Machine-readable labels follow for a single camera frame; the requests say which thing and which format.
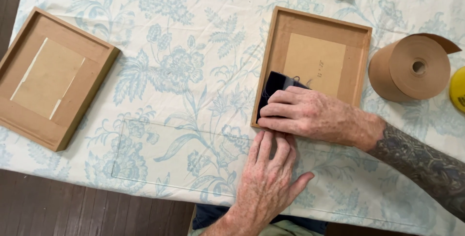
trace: roll of brown paper tape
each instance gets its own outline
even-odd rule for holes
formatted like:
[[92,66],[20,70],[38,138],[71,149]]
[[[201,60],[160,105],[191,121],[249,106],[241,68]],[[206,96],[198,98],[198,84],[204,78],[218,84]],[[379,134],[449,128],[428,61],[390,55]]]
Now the roll of brown paper tape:
[[448,54],[461,49],[433,34],[415,34],[378,50],[370,61],[373,89],[393,102],[429,99],[446,87],[450,77]]

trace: yellow object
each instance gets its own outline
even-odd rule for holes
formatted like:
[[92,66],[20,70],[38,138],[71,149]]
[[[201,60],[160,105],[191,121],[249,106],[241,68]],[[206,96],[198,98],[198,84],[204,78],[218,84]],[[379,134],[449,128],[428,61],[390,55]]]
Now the yellow object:
[[460,68],[450,79],[450,100],[462,112],[465,112],[465,67]]

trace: wooden floor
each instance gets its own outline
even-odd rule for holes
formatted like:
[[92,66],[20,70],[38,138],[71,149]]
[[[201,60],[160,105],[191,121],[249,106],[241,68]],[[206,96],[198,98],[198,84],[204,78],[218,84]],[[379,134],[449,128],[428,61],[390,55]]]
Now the wooden floor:
[[184,236],[193,210],[0,170],[0,236]]

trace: tattoo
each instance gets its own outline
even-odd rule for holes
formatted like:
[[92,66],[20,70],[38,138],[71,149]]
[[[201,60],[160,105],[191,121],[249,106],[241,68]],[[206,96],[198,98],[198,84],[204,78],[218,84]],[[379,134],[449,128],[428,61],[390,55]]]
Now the tattoo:
[[368,154],[410,178],[451,214],[465,221],[465,163],[386,124]]

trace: white tablecloth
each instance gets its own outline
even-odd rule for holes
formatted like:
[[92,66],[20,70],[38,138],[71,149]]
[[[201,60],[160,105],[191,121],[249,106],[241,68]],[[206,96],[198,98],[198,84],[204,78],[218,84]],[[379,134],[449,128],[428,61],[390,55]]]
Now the white tablecloth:
[[[465,47],[464,0],[21,0],[13,37],[38,6],[122,55],[66,151],[0,128],[0,167],[132,195],[232,204],[256,132],[251,110],[276,5],[373,27],[370,57],[417,32]],[[465,53],[450,62],[455,72]],[[380,98],[366,78],[362,108],[465,160],[465,118],[447,90],[399,104]],[[316,178],[285,214],[463,234],[461,221],[385,164],[353,148],[298,143],[295,176],[311,170]]]

